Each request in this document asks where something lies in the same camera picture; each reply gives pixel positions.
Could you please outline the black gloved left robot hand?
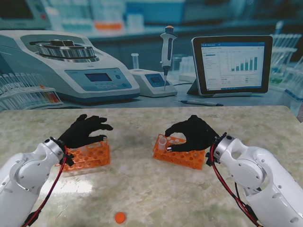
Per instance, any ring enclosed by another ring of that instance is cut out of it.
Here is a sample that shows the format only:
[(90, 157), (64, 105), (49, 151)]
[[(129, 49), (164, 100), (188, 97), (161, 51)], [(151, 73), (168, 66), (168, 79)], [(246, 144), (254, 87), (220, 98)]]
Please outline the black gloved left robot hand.
[(103, 141), (107, 138), (106, 135), (90, 136), (90, 134), (98, 130), (112, 131), (113, 127), (109, 124), (105, 124), (106, 121), (107, 118), (96, 115), (87, 117), (86, 114), (82, 114), (57, 141), (67, 148), (80, 148)]

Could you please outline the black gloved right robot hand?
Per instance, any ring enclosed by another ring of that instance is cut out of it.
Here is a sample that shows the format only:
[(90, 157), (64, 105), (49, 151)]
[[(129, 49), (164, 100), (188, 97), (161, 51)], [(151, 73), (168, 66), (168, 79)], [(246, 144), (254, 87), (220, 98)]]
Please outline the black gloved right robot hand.
[(171, 145), (168, 148), (170, 152), (204, 150), (213, 145), (219, 138), (219, 135), (196, 115), (191, 115), (187, 120), (172, 125), (165, 131), (165, 136), (169, 137), (173, 133), (182, 133), (186, 137), (186, 142)]

